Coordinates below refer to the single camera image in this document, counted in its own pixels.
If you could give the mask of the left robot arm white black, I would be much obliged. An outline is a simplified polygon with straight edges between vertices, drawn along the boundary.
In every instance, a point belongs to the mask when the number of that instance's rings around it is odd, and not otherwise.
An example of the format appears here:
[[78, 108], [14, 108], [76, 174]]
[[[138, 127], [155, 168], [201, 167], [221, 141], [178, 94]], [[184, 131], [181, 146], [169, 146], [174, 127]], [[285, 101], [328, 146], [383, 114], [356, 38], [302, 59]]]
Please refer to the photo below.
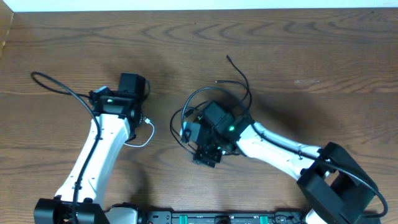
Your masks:
[[91, 116], [90, 132], [76, 163], [54, 198], [42, 198], [34, 208], [35, 223], [137, 223], [139, 212], [126, 203], [104, 209], [104, 195], [124, 143], [135, 139], [144, 119], [141, 105], [147, 81], [122, 73], [117, 90], [106, 86], [81, 95], [66, 87]]

